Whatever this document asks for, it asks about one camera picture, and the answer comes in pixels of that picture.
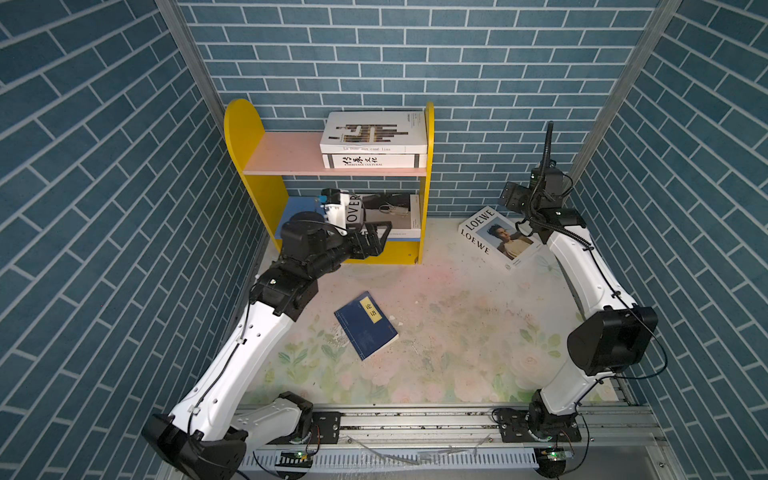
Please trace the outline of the white LOVER book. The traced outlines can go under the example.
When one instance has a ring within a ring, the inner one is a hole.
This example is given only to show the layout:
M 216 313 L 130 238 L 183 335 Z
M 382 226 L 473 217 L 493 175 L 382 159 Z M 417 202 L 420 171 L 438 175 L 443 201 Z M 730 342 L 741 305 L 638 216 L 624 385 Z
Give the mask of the white LOVER book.
M 388 239 L 416 241 L 421 237 L 421 207 L 417 194 L 351 195 L 344 207 L 342 226 L 359 229 L 364 223 L 390 222 Z

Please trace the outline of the white LOEWE book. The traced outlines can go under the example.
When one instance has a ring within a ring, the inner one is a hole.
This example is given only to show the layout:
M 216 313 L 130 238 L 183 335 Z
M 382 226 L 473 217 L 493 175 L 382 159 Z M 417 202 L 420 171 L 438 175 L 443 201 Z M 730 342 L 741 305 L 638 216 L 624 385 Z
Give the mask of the white LOEWE book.
M 512 271 L 535 256 L 541 242 L 520 233 L 514 222 L 491 207 L 483 207 L 458 226 L 458 233 L 487 263 Z

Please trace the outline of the navy blue book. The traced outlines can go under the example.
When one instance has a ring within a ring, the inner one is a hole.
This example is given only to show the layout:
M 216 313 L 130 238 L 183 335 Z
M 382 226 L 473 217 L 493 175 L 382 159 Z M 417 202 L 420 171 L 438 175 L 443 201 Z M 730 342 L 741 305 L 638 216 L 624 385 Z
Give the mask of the navy blue book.
M 362 361 L 399 337 L 368 291 L 335 311 L 334 316 Z

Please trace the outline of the Heritage Cultural book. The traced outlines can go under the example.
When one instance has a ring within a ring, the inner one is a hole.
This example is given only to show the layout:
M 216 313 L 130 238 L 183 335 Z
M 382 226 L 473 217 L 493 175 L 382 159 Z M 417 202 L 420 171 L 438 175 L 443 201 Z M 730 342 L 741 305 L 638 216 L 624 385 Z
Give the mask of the Heritage Cultural book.
M 426 167 L 424 154 L 348 153 L 323 154 L 327 169 L 422 169 Z

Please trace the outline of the white brown-pattern book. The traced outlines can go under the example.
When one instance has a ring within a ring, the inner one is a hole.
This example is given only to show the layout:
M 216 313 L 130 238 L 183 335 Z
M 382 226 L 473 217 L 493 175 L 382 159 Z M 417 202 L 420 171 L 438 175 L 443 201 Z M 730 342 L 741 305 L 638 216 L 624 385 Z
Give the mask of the white brown-pattern book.
M 422 111 L 332 112 L 319 143 L 324 154 L 426 154 Z

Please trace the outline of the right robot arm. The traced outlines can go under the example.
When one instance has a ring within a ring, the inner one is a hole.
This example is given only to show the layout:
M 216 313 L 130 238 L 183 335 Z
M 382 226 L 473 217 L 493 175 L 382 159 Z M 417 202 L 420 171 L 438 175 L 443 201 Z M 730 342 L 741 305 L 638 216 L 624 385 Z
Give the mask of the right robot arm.
M 658 324 L 655 311 L 621 287 L 578 211 L 564 207 L 573 183 L 551 157 L 553 133 L 549 122 L 542 159 L 528 185 L 509 182 L 499 199 L 521 214 L 530 234 L 554 255 L 584 317 L 567 337 L 567 360 L 532 397 L 528 422 L 533 427 L 571 423 L 595 387 L 640 362 Z

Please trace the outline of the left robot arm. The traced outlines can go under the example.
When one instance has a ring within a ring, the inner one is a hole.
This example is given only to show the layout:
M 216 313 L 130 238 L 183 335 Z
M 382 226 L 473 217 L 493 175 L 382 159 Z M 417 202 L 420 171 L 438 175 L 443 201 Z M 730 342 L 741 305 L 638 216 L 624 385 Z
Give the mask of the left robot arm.
M 244 315 L 222 350 L 169 414 L 154 414 L 143 427 L 159 457 L 191 479 L 231 479 L 248 443 L 310 439 L 313 405 L 291 392 L 244 417 L 235 412 L 270 352 L 317 295 L 319 279 L 349 259 L 381 255 L 391 229 L 389 221 L 338 227 L 313 211 L 285 222 L 278 259 L 250 288 Z

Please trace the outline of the yellow pink blue bookshelf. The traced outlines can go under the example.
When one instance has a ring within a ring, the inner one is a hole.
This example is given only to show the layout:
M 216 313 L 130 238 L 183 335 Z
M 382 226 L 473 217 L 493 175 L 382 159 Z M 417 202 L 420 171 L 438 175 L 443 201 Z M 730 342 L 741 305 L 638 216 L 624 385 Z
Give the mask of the yellow pink blue bookshelf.
M 419 180 L 421 224 L 425 225 L 431 189 L 434 158 L 435 105 L 424 108 L 427 133 L 427 160 L 423 168 L 399 169 L 327 169 L 320 152 L 320 132 L 268 132 L 259 113 L 245 99 L 231 101 L 224 113 L 223 132 L 228 153 L 260 219 L 276 248 L 279 221 L 287 206 L 289 192 L 286 176 L 405 178 Z

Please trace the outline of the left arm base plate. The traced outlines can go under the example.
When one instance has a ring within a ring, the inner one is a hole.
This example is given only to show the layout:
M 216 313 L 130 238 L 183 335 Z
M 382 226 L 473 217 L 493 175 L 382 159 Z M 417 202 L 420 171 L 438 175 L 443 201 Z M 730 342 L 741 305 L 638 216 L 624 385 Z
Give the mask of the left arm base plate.
M 297 424 L 293 443 L 337 444 L 342 414 L 339 411 L 319 411 L 302 414 Z

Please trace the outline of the aluminium front rail frame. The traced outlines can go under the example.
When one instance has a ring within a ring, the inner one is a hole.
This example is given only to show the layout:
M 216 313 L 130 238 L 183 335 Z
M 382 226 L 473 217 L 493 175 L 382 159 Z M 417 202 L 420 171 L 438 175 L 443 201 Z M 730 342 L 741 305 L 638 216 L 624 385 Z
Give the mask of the aluminium front rail frame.
M 582 406 L 580 442 L 503 443 L 491 413 L 520 404 L 319 405 L 342 414 L 337 444 L 254 443 L 248 473 L 290 479 L 313 474 L 521 470 L 536 479 L 681 479 L 684 474 L 647 407 Z

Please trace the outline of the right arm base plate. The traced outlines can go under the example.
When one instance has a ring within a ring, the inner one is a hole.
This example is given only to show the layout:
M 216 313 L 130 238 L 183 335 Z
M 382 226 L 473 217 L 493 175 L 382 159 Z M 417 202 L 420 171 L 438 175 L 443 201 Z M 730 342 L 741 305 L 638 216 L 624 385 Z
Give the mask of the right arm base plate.
M 497 408 L 491 413 L 503 443 L 580 442 L 576 415 L 557 416 L 546 411 Z

